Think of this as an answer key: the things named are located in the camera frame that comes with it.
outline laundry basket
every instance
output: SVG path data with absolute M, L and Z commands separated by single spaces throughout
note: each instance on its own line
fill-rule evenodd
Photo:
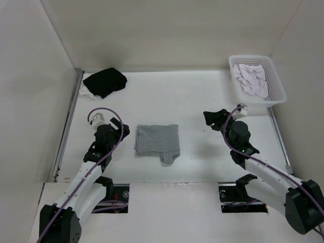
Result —
M 270 57 L 266 56 L 252 56 L 252 55 L 239 55 L 230 56 L 229 59 L 230 72 L 232 76 L 232 83 L 238 103 L 244 103 L 249 107 L 265 108 L 271 107 L 278 103 L 284 103 L 287 101 L 287 95 L 282 86 L 279 75 L 274 67 L 274 64 Z M 233 72 L 233 66 L 239 64 L 245 65 L 261 65 L 265 71 L 265 79 L 268 83 L 268 97 L 263 99 L 258 95 L 249 95 L 244 93 L 240 82 L 235 78 Z

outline gray fabric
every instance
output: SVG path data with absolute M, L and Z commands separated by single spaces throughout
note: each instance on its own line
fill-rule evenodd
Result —
M 178 125 L 138 125 L 135 150 L 138 156 L 158 155 L 161 161 L 172 165 L 180 156 Z

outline white wall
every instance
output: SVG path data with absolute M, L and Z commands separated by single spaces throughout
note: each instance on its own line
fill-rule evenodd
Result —
M 0 241 L 27 242 L 75 71 L 39 0 L 0 1 Z
M 301 0 L 41 0 L 75 67 L 224 69 L 270 55 Z
M 315 180 L 322 189 L 323 13 L 323 0 L 304 0 L 272 54 L 288 96 L 274 108 L 288 156 L 298 176 Z

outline black garment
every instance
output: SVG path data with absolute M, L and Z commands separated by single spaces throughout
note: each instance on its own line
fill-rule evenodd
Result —
M 127 78 L 113 67 L 92 74 L 83 81 L 92 94 L 100 95 L 101 98 L 105 98 L 114 91 L 122 90 L 126 82 Z

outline rectangular opening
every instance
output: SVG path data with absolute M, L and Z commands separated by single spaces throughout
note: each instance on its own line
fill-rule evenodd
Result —
M 239 193 L 236 183 L 219 183 L 218 189 L 222 213 L 268 213 L 266 204 Z
M 126 214 L 128 213 L 128 200 L 130 195 L 129 184 L 116 184 L 113 186 L 111 196 L 106 197 L 94 208 L 105 209 L 94 214 Z

